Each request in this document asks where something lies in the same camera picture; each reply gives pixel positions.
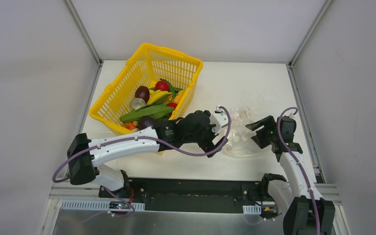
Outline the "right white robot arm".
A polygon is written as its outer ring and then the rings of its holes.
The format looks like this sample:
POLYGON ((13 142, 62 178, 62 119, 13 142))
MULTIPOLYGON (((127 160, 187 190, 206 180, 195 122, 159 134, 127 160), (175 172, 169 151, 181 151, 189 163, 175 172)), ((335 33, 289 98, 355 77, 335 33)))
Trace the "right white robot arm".
POLYGON ((283 215, 284 234, 330 235, 335 206, 324 198, 305 170, 302 148, 294 142, 296 127, 296 121, 286 116, 267 116, 246 125, 256 133, 251 139, 259 148, 271 146, 286 174, 264 174, 257 192, 263 200, 275 200, 283 215))

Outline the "yellow banana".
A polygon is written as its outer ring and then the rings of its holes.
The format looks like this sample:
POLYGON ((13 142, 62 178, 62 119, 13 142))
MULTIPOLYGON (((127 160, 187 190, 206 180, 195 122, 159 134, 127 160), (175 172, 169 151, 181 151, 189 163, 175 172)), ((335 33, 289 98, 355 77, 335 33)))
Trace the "yellow banana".
POLYGON ((147 102, 147 105, 162 104, 171 95, 172 95, 172 92, 161 91, 161 90, 155 91, 153 94, 151 94, 151 96, 150 96, 150 98, 147 102))

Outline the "large green leaf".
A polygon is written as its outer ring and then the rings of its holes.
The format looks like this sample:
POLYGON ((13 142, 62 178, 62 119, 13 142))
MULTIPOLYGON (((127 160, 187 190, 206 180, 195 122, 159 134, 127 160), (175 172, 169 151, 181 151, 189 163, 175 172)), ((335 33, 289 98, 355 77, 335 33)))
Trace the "large green leaf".
POLYGON ((154 119, 162 118, 163 116, 168 115, 174 111, 173 107, 166 106, 165 104, 161 105, 152 105, 137 110, 130 111, 120 117, 121 122, 132 122, 139 121, 142 117, 148 116, 154 119))

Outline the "dark maroon fruit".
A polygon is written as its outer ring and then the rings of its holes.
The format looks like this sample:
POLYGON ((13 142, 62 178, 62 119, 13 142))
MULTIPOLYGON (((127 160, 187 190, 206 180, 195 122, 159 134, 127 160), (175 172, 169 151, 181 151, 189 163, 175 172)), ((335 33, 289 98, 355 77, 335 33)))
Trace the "dark maroon fruit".
POLYGON ((139 86, 135 91, 135 98, 140 98, 147 103, 150 99, 150 90, 146 86, 139 86))

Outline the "yellow plastic basket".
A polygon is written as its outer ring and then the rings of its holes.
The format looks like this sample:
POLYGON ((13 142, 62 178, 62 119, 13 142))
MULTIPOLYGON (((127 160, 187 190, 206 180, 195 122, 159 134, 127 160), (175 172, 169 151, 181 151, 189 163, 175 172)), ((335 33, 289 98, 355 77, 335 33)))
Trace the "yellow plastic basket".
POLYGON ((139 86, 154 87, 160 79, 185 90, 171 119, 182 117, 196 89, 198 76, 203 68, 202 60, 178 50, 144 43, 126 61, 122 71, 89 110, 89 116, 103 123, 116 135, 129 134, 119 120, 131 109, 129 104, 139 86))

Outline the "red tomato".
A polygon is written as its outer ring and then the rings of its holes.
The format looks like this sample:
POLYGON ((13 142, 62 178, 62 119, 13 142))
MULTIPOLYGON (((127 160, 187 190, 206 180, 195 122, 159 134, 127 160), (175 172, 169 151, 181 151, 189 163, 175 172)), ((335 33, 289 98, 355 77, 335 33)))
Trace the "red tomato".
POLYGON ((169 87, 168 87, 168 85, 165 82, 158 81, 155 84, 155 90, 156 91, 166 91, 166 92, 169 92, 169 87))

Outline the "orange pumpkin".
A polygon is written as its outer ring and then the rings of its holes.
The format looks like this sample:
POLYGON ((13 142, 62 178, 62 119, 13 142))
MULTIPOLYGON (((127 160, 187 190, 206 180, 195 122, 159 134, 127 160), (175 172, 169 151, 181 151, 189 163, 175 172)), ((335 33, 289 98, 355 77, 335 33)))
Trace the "orange pumpkin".
POLYGON ((130 131, 133 131, 133 130, 138 130, 138 122, 137 121, 133 121, 133 122, 126 122, 126 123, 123 123, 121 125, 123 128, 126 128, 130 131))

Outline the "green chili pepper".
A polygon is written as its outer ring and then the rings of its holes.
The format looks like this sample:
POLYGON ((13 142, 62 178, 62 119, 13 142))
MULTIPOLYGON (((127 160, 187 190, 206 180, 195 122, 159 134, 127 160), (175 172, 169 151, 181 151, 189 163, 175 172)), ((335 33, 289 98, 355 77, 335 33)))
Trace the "green chili pepper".
POLYGON ((160 81, 163 81, 165 82, 168 87, 169 87, 169 91, 172 93, 172 97, 175 98, 177 96, 177 94, 182 91, 183 89, 182 88, 175 88, 170 82, 168 82, 167 80, 161 78, 160 81))

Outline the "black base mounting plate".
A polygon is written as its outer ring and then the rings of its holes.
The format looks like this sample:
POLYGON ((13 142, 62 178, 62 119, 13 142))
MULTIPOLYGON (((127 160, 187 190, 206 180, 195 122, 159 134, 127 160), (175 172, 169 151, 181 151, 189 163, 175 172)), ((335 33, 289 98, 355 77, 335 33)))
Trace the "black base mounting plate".
POLYGON ((215 181, 129 177, 114 193, 132 197, 146 211, 243 213, 244 206, 273 206, 275 200, 253 181, 215 181))

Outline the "dark purple eggplant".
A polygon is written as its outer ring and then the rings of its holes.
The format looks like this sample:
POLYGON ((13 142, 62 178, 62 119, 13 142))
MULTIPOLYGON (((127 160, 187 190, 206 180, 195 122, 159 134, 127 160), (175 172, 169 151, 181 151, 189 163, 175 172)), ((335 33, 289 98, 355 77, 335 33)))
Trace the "dark purple eggplant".
POLYGON ((157 121, 150 117, 150 116, 142 116, 139 120, 138 120, 138 128, 140 130, 142 129, 145 129, 147 127, 150 127, 150 126, 153 126, 157 123, 157 121))

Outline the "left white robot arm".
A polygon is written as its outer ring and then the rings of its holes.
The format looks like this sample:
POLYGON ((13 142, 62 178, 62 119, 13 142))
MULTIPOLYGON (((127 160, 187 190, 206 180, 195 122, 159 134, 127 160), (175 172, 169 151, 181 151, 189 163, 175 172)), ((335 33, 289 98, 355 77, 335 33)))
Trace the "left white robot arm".
POLYGON ((222 137, 213 140, 223 129, 230 129, 231 117, 219 107, 214 113, 195 111, 186 117, 162 120, 131 134, 107 139, 89 139, 81 133, 67 150, 68 180, 71 185, 95 183, 109 189, 116 197, 129 194, 130 185, 124 170, 114 170, 107 162, 142 153, 175 150, 188 156, 211 158, 227 143, 222 137))

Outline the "clear zip top bag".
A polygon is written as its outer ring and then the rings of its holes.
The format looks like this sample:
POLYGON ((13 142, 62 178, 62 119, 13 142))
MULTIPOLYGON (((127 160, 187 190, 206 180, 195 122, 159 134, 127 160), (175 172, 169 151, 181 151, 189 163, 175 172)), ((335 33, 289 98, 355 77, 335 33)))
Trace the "clear zip top bag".
POLYGON ((246 128, 247 124, 257 121, 252 109, 249 106, 233 108, 229 114, 231 129, 222 151, 233 159, 261 158, 263 150, 251 139, 256 133, 246 128))

